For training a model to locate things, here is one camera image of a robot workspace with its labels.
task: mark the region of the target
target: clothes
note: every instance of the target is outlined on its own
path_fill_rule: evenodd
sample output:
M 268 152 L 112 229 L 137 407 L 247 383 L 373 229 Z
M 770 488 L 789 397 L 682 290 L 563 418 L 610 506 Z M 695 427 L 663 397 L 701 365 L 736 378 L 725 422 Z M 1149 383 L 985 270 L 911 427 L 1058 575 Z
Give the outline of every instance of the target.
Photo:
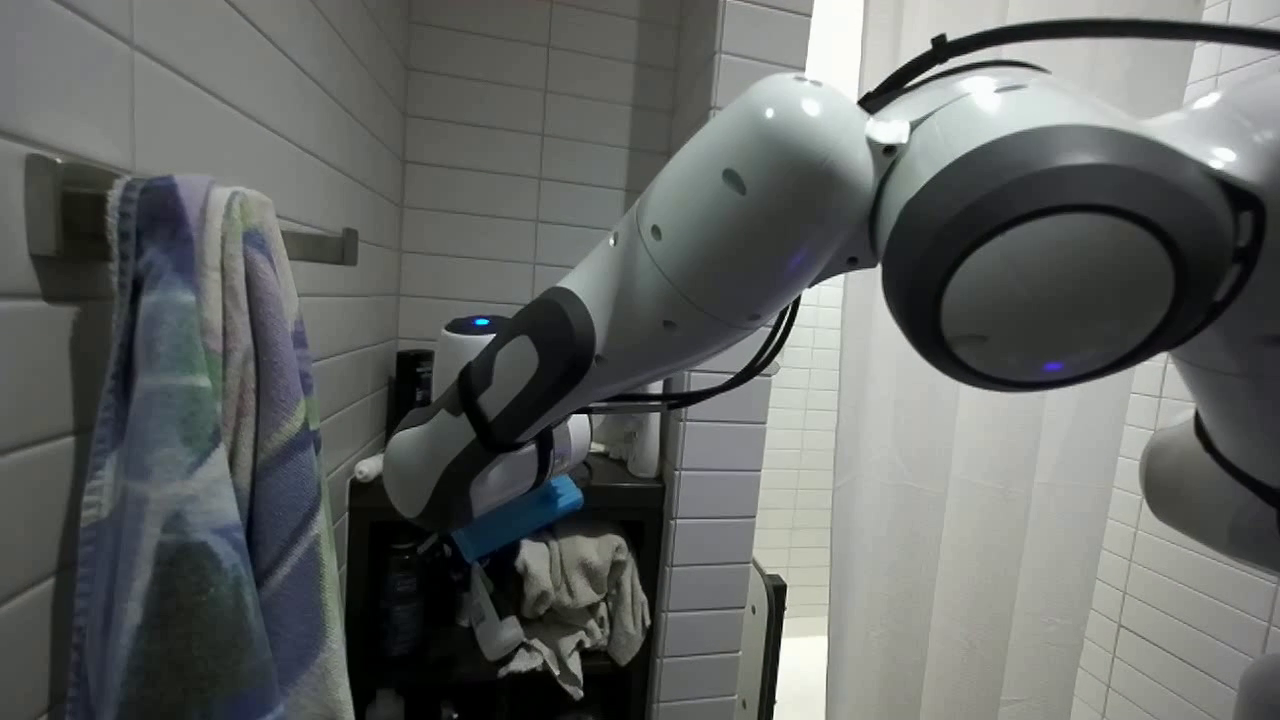
M 581 653 L 602 649 L 632 664 L 651 625 L 648 598 L 624 536 L 602 526 L 560 526 L 545 542 L 525 542 L 525 644 L 503 673 L 550 673 L 569 698 L 582 698 Z
M 64 716 L 352 716 L 304 324 L 272 206 L 112 194 L 114 328 Z

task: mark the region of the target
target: shower curtain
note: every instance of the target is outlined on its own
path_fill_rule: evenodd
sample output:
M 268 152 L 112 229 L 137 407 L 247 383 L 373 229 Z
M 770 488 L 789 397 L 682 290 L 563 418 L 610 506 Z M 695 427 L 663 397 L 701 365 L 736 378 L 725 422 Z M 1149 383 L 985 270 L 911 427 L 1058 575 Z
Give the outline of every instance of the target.
M 807 69 L 848 94 L 1032 15 L 1200 15 L 1193 0 L 815 0 Z M 1188 48 L 1016 48 L 1128 113 L 1183 94 Z M 993 397 L 933 372 L 874 271 L 844 281 L 826 720 L 1069 720 L 1132 378 Z

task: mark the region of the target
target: black cable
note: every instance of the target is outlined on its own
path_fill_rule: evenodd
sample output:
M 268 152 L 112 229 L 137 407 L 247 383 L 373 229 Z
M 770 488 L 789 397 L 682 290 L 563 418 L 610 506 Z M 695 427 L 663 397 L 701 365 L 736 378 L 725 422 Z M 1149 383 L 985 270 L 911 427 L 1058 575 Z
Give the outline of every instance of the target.
M 1001 44 L 1032 44 L 1032 42 L 1202 42 L 1202 44 L 1249 44 L 1280 54 L 1280 33 L 1242 27 L 1242 24 L 1200 24 L 1200 19 L 1128 19 L 1128 15 L 1080 15 L 1080 19 L 1037 19 L 1037 24 L 1004 24 L 973 36 L 934 36 L 926 54 L 911 56 L 886 82 L 879 82 L 861 110 L 874 116 L 901 94 L 911 89 L 914 75 L 946 66 L 952 56 L 973 56 Z
M 688 405 L 704 405 L 713 397 L 725 397 L 731 390 L 745 390 L 789 348 L 794 315 L 798 315 L 798 296 L 782 313 L 775 313 L 755 357 L 738 372 L 731 372 L 725 383 L 692 390 L 692 392 L 620 392 L 620 397 L 607 397 L 607 399 L 620 399 L 620 407 L 595 407 L 595 414 L 648 414 L 644 405 L 654 405 L 651 414 L 688 407 Z

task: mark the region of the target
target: blue towel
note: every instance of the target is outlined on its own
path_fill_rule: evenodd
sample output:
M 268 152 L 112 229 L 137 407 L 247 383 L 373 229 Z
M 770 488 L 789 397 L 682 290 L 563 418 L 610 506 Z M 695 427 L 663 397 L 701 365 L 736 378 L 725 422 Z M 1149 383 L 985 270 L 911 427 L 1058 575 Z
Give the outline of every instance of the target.
M 112 194 L 114 328 L 64 716 L 352 716 L 297 290 L 272 206 Z

